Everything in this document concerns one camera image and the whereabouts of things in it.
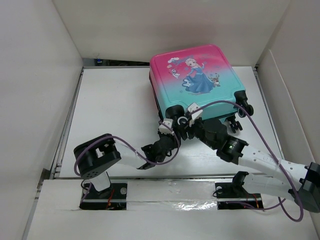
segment gray wall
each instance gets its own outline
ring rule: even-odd
[[[292,0],[258,69],[285,158],[320,163],[320,1]],[[312,215],[320,232],[320,214]]]
[[[50,0],[0,1],[0,238],[21,239],[82,60]]]

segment cartoon princess print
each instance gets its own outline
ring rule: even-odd
[[[185,87],[186,91],[195,94],[205,94],[209,93],[215,87],[215,85],[203,73],[203,69],[205,68],[204,63],[200,66],[196,60],[188,58],[185,61],[185,64],[191,67],[191,71],[183,79],[182,83],[182,86]]]

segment white table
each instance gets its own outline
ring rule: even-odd
[[[246,88],[248,102],[254,107],[254,119],[277,157],[280,149],[251,67],[233,68]],[[137,150],[159,139],[158,110],[149,68],[85,69],[62,161],[60,178],[73,178],[73,149],[106,133],[121,137]],[[239,118],[243,131],[230,134],[267,151],[247,118]],[[108,170],[111,177],[203,177],[233,175],[256,170],[224,162],[215,151],[197,139],[182,142],[176,159],[148,170],[137,170],[144,162],[126,147],[117,144],[122,160]]]
[[[139,206],[128,206],[128,210],[80,210],[81,180],[44,181],[27,240],[317,240],[318,236],[308,212],[300,223],[289,220],[280,207],[268,211],[253,210],[177,210],[161,208],[148,202]],[[179,186],[179,194],[153,196],[155,189],[145,184],[134,191],[128,186],[127,199],[149,201],[151,198],[170,199],[174,203],[179,198],[187,198],[189,203],[213,199],[207,184],[187,181]],[[158,191],[165,187],[155,187]],[[262,195],[265,207],[277,203],[276,197]],[[299,207],[287,200],[284,203],[295,218]]]

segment reindeer character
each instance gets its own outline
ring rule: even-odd
[[[209,79],[213,82],[213,87],[220,87],[220,83],[219,83],[219,74],[215,74],[215,77],[210,76]]]

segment suitcase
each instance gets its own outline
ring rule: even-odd
[[[150,61],[149,79],[158,107],[159,117],[169,118],[166,111],[192,103],[203,106],[217,100],[227,100],[243,106],[252,115],[245,87],[219,47],[209,44],[155,55]],[[202,119],[218,118],[230,122],[232,131],[242,130],[235,121],[236,107],[217,103],[204,109]]]

